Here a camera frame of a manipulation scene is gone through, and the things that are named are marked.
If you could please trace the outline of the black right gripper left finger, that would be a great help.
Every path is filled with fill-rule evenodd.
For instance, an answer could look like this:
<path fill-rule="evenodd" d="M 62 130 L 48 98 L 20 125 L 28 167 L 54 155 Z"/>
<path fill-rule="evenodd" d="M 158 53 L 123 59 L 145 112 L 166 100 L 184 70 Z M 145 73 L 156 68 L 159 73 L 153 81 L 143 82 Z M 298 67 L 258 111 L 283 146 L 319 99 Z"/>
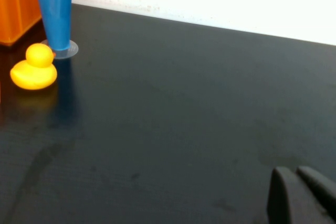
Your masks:
<path fill-rule="evenodd" d="M 269 223 L 335 223 L 296 171 L 280 166 L 272 170 L 267 216 Z"/>

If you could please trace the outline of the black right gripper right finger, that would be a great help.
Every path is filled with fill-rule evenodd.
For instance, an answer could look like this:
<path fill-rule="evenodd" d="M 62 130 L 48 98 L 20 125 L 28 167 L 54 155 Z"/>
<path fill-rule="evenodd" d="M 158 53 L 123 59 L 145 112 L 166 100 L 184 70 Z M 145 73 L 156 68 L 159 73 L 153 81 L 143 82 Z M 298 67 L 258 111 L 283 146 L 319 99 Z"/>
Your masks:
<path fill-rule="evenodd" d="M 299 166 L 296 173 L 330 217 L 335 218 L 335 182 L 309 166 Z"/>

